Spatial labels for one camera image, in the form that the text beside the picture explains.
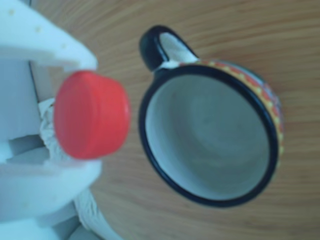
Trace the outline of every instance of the mug rim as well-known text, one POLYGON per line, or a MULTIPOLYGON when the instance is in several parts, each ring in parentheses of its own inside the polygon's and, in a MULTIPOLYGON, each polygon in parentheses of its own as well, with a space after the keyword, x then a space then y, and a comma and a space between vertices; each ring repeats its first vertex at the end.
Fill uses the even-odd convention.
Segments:
POLYGON ((212 66, 188 64, 176 67, 174 69, 168 69, 167 71, 162 72, 160 75, 156 74, 154 82, 151 84, 151 86, 149 87, 142 99, 142 103, 139 110, 138 126, 140 140, 143 149, 155 171, 176 192, 186 197, 187 199, 190 199, 199 204, 221 208, 244 204, 257 197, 267 187, 276 170, 279 152, 277 130, 275 124, 273 123, 272 117, 267 111, 266 106, 254 92, 252 92, 244 83, 242 83, 236 77, 212 66), (231 198, 227 200, 214 200, 195 195, 178 185, 168 174, 166 174, 165 171, 160 167, 155 156, 153 155, 153 152, 149 145, 146 131, 146 117, 149 103, 153 98, 154 94, 161 88, 161 86, 163 86, 168 81, 173 80, 175 77, 179 77, 182 75, 202 75, 210 77, 211 79, 214 78, 215 81, 220 81, 228 85, 248 101, 248 103, 253 107, 253 109, 261 119, 268 137, 269 161, 263 177, 249 192, 236 198, 231 198))

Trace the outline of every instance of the plastic cap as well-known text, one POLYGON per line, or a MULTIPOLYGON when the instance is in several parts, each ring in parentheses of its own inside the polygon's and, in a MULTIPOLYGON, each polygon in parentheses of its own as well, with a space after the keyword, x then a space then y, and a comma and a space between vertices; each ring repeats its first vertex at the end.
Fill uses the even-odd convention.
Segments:
POLYGON ((63 150, 76 159, 117 151, 130 126, 130 105, 122 85, 91 71, 69 76, 54 104, 54 128, 63 150))

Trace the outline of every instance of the mug handle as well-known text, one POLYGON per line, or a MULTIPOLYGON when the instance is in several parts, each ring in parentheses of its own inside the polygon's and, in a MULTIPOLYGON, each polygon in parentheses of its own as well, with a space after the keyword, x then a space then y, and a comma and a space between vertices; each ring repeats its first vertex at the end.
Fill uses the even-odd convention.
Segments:
POLYGON ((198 60, 193 50, 173 30, 156 25, 140 39, 140 54, 147 68, 156 73, 161 69, 174 69, 180 63, 198 60))

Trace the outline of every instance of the table surface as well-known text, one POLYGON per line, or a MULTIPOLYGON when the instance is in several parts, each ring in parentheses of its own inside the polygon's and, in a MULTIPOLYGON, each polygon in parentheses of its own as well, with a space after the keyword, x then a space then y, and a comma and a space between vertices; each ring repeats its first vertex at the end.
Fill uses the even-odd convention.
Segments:
MULTIPOLYGON (((105 158, 92 186, 125 240, 320 238, 319 0, 38 0, 37 9, 85 43, 97 55, 98 72, 128 91, 126 144, 105 158), (176 30, 203 59, 254 70, 278 94, 285 153, 275 179, 254 201, 228 209, 198 205, 169 188, 148 162, 137 113, 153 77, 138 42, 156 24, 176 30)), ((57 89, 64 75, 58 69, 51 74, 57 89)))

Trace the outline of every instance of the mug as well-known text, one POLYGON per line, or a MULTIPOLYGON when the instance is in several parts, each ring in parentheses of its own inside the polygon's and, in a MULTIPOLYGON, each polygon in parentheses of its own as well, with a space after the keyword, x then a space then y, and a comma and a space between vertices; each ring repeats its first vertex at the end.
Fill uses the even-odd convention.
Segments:
POLYGON ((279 99, 252 71, 200 60, 171 29, 154 26, 139 43, 154 74, 139 111, 144 151, 184 197, 231 207, 258 196, 283 147, 279 99))

